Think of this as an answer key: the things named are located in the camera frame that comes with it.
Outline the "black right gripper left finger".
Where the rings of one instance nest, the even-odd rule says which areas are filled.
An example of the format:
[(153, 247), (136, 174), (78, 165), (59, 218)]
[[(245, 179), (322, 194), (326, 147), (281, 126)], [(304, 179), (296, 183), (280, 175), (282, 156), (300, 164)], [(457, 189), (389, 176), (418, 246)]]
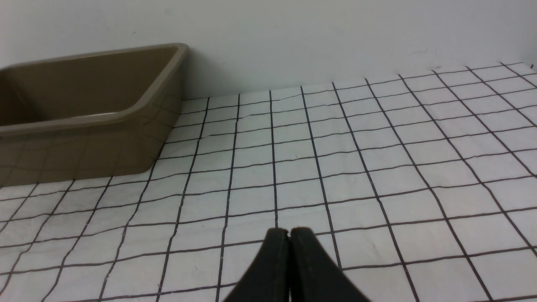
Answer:
[(226, 302), (287, 302), (288, 232), (270, 228), (261, 248), (243, 277), (226, 297)]

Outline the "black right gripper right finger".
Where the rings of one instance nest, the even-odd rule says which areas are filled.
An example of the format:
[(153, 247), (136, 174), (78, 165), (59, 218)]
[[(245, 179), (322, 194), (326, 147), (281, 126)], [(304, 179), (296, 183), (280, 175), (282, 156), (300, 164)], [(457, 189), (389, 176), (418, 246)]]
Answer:
[(292, 302), (368, 302), (330, 258), (310, 228), (290, 233)]

